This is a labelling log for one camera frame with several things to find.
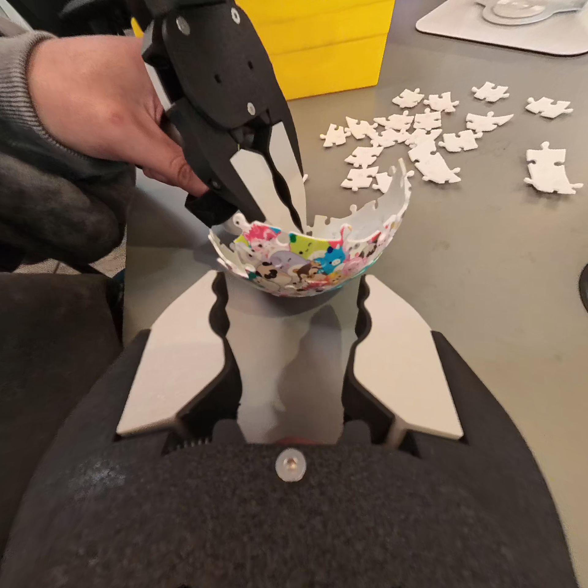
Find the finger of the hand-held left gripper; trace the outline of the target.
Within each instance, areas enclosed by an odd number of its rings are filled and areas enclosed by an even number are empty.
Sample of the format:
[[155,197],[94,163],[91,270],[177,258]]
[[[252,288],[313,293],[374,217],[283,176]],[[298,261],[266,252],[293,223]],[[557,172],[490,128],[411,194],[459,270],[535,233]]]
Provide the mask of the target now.
[[282,121],[274,124],[270,130],[269,160],[272,164],[277,194],[290,214],[291,224],[296,226],[297,230],[306,230],[306,192],[303,173]]
[[241,149],[231,158],[231,164],[261,210],[265,222],[287,231],[303,232],[291,224],[290,214],[277,194],[270,166],[261,154]]

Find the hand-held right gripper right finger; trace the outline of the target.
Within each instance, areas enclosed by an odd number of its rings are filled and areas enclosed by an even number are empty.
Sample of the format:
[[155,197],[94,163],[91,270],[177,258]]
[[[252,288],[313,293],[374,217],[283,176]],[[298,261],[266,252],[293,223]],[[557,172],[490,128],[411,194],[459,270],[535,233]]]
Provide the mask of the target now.
[[355,333],[343,379],[345,422],[365,423],[376,445],[400,445],[409,431],[463,437],[429,325],[373,275],[359,283]]

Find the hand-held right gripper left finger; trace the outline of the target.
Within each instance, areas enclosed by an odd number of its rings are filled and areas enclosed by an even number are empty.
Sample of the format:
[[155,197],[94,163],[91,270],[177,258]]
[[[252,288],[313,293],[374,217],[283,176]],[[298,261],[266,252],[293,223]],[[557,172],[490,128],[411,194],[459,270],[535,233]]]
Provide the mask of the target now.
[[217,422],[237,419],[242,382],[227,338],[227,303],[225,276],[211,270],[155,320],[118,436],[167,430],[203,439]]

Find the partly built puzzle ball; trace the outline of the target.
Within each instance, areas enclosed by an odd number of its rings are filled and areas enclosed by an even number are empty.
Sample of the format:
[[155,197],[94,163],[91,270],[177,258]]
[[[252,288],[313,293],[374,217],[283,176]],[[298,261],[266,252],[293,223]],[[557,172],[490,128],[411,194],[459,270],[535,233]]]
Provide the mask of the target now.
[[248,223],[236,213],[240,235],[225,245],[209,231],[217,261],[233,276],[281,298],[303,298],[341,288],[365,273],[393,241],[408,209],[413,171],[402,158],[382,173],[387,191],[347,217],[316,215],[311,234],[267,223]]

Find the group of puzzle pieces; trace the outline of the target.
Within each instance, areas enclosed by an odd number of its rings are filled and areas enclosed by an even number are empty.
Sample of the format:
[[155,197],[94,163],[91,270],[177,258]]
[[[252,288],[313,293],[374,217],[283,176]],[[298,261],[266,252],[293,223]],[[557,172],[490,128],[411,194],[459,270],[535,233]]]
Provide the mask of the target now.
[[[506,99],[509,88],[492,82],[485,82],[479,88],[472,87],[474,100],[487,104]],[[514,114],[496,115],[493,111],[485,114],[468,113],[465,128],[456,133],[443,131],[443,115],[455,114],[460,104],[450,91],[425,96],[420,88],[404,89],[392,99],[399,108],[388,116],[374,117],[372,121],[346,117],[345,125],[331,123],[319,138],[323,147],[343,146],[349,137],[357,141],[369,141],[357,146],[344,159],[350,168],[341,187],[354,192],[371,187],[385,193],[392,183],[392,172],[379,171],[374,165],[384,149],[405,145],[408,158],[414,164],[422,180],[437,185],[461,181],[460,168],[450,168],[444,153],[464,153],[479,147],[479,141],[488,133],[510,122]],[[555,100],[548,97],[528,97],[524,110],[547,120],[571,114],[569,100]],[[411,114],[418,106],[422,112]],[[527,176],[524,183],[540,194],[575,195],[584,187],[583,183],[571,182],[566,170],[567,151],[552,148],[549,142],[541,143],[538,149],[526,151]]]

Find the person's left forearm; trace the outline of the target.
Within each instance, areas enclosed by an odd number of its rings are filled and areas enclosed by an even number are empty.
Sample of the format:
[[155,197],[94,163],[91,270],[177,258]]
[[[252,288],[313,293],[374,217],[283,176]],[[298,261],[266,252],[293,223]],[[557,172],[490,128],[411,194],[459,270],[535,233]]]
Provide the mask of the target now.
[[99,261],[121,245],[137,194],[133,166],[90,158],[42,126],[27,73],[50,33],[1,19],[1,271]]

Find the person's left hand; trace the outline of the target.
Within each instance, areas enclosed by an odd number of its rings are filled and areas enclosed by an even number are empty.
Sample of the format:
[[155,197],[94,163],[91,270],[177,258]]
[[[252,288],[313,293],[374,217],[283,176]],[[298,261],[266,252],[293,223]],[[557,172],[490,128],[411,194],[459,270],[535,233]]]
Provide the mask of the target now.
[[193,196],[208,188],[160,127],[164,108],[142,59],[142,42],[93,35],[44,40],[28,88],[48,134],[86,156],[135,165]]

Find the yellow box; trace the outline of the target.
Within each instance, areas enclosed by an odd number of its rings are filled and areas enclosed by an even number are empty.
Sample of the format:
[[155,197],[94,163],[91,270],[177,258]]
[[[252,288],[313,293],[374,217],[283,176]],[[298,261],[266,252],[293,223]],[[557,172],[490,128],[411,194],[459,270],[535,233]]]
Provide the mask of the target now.
[[378,83],[394,1],[125,1],[147,59],[211,114]]

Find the person's dark trousers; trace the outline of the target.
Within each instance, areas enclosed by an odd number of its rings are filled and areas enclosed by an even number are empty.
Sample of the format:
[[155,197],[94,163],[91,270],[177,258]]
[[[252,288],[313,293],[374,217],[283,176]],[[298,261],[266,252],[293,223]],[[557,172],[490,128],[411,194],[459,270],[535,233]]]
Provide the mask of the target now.
[[1,552],[40,459],[122,349],[122,286],[1,274]]

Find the white flat stand base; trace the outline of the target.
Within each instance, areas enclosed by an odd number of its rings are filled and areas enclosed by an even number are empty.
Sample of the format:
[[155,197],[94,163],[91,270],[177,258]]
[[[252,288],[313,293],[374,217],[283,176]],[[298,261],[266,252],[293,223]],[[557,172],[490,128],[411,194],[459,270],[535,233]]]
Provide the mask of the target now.
[[421,33],[554,56],[587,53],[587,1],[446,1]]

